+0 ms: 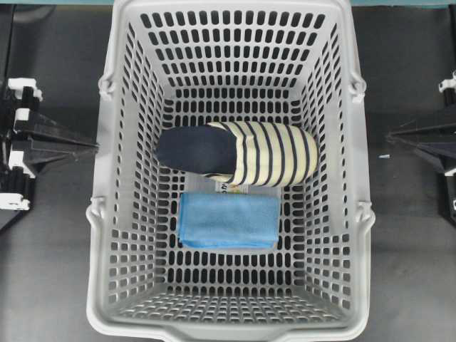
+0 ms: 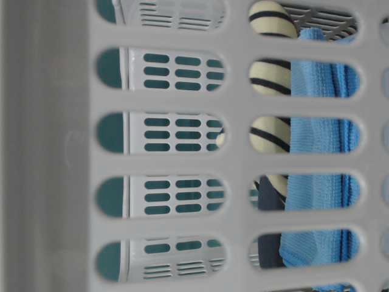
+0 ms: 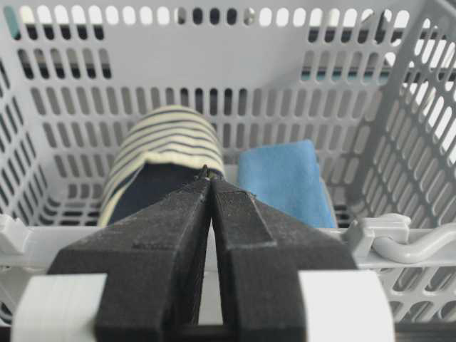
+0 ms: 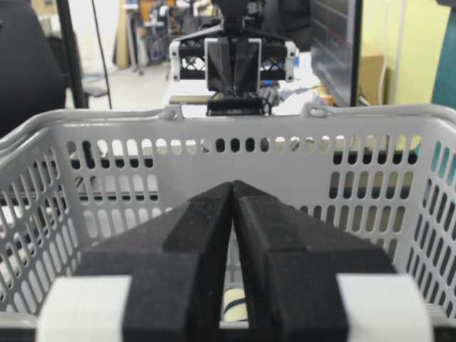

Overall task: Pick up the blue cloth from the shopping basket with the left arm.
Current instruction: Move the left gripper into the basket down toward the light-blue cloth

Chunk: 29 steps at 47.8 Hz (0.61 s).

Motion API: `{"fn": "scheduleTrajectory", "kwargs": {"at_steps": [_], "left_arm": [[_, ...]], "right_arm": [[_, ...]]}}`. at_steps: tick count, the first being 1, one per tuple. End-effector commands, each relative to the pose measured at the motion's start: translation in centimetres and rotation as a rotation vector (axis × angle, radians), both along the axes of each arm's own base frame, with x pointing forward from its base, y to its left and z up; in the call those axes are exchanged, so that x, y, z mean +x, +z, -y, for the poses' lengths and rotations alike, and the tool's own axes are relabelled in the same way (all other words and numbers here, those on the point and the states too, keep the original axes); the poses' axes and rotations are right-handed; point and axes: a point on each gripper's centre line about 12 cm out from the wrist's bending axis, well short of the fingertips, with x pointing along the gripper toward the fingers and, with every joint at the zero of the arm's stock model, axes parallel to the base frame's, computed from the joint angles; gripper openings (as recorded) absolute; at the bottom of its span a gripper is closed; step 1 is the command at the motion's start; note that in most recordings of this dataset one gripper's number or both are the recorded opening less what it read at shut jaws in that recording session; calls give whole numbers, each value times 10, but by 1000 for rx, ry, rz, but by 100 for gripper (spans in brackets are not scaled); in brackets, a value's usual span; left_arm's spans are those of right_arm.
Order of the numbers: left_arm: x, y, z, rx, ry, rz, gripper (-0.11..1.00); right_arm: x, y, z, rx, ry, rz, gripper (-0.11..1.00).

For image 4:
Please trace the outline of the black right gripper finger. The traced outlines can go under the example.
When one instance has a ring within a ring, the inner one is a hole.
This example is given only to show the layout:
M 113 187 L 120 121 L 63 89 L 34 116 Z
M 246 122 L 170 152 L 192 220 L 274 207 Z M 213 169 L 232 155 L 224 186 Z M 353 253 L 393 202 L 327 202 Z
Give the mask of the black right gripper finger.
M 251 324 L 282 341 L 433 341 L 411 276 L 386 252 L 242 181 L 234 221 Z
M 83 252 L 57 279 L 37 341 L 193 341 L 220 321 L 232 226 L 232 184 L 222 183 Z

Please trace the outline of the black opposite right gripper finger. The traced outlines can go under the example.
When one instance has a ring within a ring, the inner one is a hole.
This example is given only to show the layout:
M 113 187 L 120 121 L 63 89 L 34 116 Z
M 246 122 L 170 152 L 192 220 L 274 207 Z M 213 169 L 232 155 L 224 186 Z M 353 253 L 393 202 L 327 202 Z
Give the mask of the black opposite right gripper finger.
M 259 87 L 259 40 L 241 39 L 237 42 L 233 88 L 235 93 L 255 92 Z
M 207 47 L 208 89 L 219 93 L 232 92 L 233 72 L 228 44 L 209 44 Z

